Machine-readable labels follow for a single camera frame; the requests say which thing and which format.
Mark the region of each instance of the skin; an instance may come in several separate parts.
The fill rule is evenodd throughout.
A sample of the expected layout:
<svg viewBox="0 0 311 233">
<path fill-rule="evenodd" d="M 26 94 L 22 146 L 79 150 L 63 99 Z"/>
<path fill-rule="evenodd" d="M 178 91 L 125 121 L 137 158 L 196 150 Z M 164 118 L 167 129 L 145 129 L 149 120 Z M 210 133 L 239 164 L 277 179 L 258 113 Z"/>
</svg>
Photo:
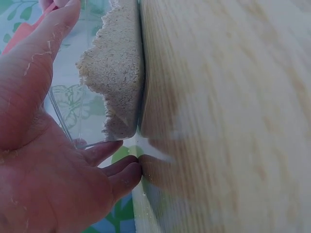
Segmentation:
<svg viewBox="0 0 311 233">
<path fill-rule="evenodd" d="M 80 233 L 140 181 L 134 156 L 97 167 L 122 142 L 77 150 L 43 108 L 53 61 L 80 7 L 71 0 L 53 11 L 0 56 L 0 232 Z"/>
<path fill-rule="evenodd" d="M 56 6 L 64 7 L 69 0 L 39 0 L 42 10 L 47 9 L 53 3 L 53 1 L 55 2 Z"/>
</svg>

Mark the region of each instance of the light wood surface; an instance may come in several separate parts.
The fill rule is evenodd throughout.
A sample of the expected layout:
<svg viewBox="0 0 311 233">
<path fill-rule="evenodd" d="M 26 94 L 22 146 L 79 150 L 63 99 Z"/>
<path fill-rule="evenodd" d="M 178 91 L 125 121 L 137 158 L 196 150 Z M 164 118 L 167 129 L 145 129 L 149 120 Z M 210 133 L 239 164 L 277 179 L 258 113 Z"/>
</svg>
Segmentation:
<svg viewBox="0 0 311 233">
<path fill-rule="evenodd" d="M 135 198 L 153 217 L 139 233 L 310 233 L 311 0 L 142 0 L 141 12 Z"/>
</svg>

